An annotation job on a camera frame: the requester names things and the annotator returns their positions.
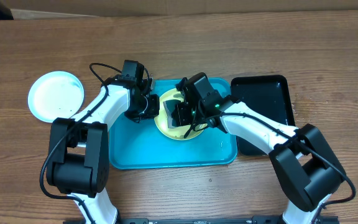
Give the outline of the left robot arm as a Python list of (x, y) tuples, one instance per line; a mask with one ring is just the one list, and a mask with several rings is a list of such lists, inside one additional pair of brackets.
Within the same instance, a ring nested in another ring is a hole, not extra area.
[(125, 60), (114, 77), (101, 81), (99, 95), (74, 118), (57, 118), (50, 130), (48, 156), (40, 171), (41, 191), (74, 201), (83, 223), (116, 223), (118, 209), (106, 190), (109, 175), (108, 131), (120, 115), (139, 123), (158, 115), (152, 78), (138, 61)]

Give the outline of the green orange sponge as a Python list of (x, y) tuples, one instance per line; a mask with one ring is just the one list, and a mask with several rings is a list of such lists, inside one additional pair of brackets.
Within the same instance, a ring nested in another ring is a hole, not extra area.
[(180, 119), (180, 114), (177, 105), (180, 104), (180, 100), (167, 100), (163, 102), (165, 112), (167, 114), (167, 126), (170, 129), (183, 126)]

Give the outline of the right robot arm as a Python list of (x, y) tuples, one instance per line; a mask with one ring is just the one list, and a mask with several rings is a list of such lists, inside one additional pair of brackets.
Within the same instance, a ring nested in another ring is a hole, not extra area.
[(248, 107), (235, 96), (222, 96), (205, 73), (183, 78), (176, 89), (180, 99), (164, 102), (169, 128), (192, 131), (218, 128), (240, 137), (268, 155), (284, 194), (289, 199), (284, 223), (316, 223), (330, 196), (346, 181), (346, 173), (321, 131), (278, 123)]

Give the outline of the light blue plate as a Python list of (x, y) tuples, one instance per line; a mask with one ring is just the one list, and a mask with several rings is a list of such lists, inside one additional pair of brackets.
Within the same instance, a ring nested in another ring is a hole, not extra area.
[(39, 120), (71, 118), (81, 108), (85, 91), (80, 80), (65, 71), (53, 71), (38, 78), (29, 90), (27, 104)]

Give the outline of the yellow plate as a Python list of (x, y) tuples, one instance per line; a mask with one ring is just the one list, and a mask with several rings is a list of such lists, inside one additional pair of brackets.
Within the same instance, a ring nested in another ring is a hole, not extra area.
[(166, 137), (174, 140), (184, 141), (192, 139), (200, 135), (204, 129), (206, 129), (207, 124), (199, 124), (195, 129), (191, 129), (191, 125), (181, 126), (178, 128), (170, 129), (167, 126), (167, 114), (165, 112), (163, 102), (167, 100), (180, 100), (185, 101), (185, 97), (180, 91), (176, 88), (172, 88), (164, 92), (159, 99), (160, 110), (158, 116), (154, 118), (155, 124), (158, 130), (165, 135)]

